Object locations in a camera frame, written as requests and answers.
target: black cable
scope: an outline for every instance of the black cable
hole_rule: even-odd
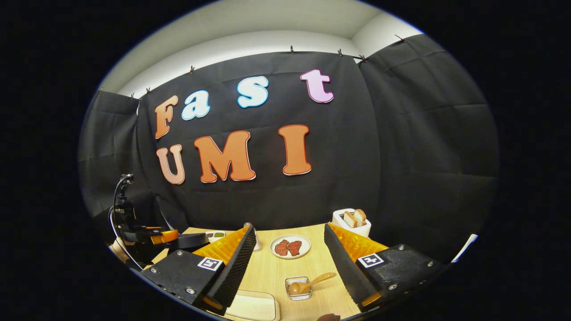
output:
[[[115,192],[113,193],[113,205],[109,209],[109,221],[111,223],[111,228],[113,229],[113,233],[115,233],[115,237],[117,238],[117,243],[119,244],[121,249],[127,254],[127,256],[129,256],[129,258],[137,265],[137,267],[139,267],[139,269],[141,269],[141,271],[143,271],[143,267],[141,267],[139,265],[139,263],[131,256],[131,254],[127,251],[127,249],[123,245],[122,240],[119,239],[120,237],[119,237],[119,234],[117,233],[117,230],[115,227],[115,200],[117,198],[117,189],[119,188],[119,186],[121,185],[121,183],[125,179],[131,178],[131,177],[132,176],[129,176],[129,175],[125,175],[125,176],[121,177],[121,179],[119,180],[119,183],[117,183],[117,185],[115,186]]]

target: toast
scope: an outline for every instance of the toast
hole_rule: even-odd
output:
[[[357,220],[357,227],[367,225],[367,222],[365,221],[367,219],[367,216],[365,215],[365,212],[363,212],[363,210],[359,209],[355,210],[355,213],[353,213],[353,217]]]
[[[355,216],[353,215],[353,213],[349,213],[349,212],[345,212],[345,215],[343,215],[343,220],[345,221],[345,223],[347,223],[347,225],[349,225],[350,228],[355,228],[357,227],[357,219],[355,219]]]

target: small glass container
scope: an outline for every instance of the small glass container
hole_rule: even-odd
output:
[[[250,226],[250,225],[252,225],[252,223],[244,223],[244,227]],[[262,249],[262,244],[260,243],[260,240],[258,239],[258,232],[256,231],[256,228],[254,226],[252,226],[252,228],[254,229],[254,235],[256,235],[256,246],[254,247],[254,252],[258,252],[259,250]]]
[[[285,293],[287,293],[289,298],[292,299],[293,301],[307,300],[307,299],[311,298],[311,292],[313,291],[311,288],[309,288],[309,293],[307,293],[307,294],[290,295],[289,294],[289,286],[295,282],[309,283],[309,278],[307,276],[296,276],[295,278],[285,279]]]

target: black fabric backdrop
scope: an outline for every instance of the black fabric backdrop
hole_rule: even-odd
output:
[[[314,102],[299,79],[312,69],[330,77],[324,84],[335,95],[330,103]],[[261,75],[270,82],[267,101],[240,108],[237,84]],[[211,109],[184,121],[184,99],[197,90],[208,91]],[[154,110],[173,95],[179,103],[170,132],[156,140]],[[305,149],[312,170],[286,176],[278,129],[296,124],[309,127]],[[222,149],[236,130],[251,134],[248,155],[256,178],[202,183],[194,140],[211,136]],[[174,144],[183,147],[181,185],[165,180],[155,154]],[[337,54],[259,54],[181,75],[140,101],[103,92],[86,115],[81,145],[82,190],[94,217],[107,214],[120,174],[133,172],[131,195],[154,195],[169,224],[182,231],[234,230],[244,222],[262,230],[307,226],[331,220],[341,208],[362,208],[373,224],[372,239],[387,246],[406,243],[444,263],[478,233],[498,168],[485,99],[425,35],[358,65]],[[168,159],[175,171],[171,153]],[[157,211],[148,217],[156,218]]]
[[[359,63],[375,107],[379,206],[370,237],[450,262],[492,205],[493,117],[468,73],[424,34]]]

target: ceiling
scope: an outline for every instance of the ceiling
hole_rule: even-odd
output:
[[[117,92],[145,69],[183,49],[229,35],[299,30],[351,39],[383,11],[356,0],[221,0],[170,23],[131,50],[105,79]]]

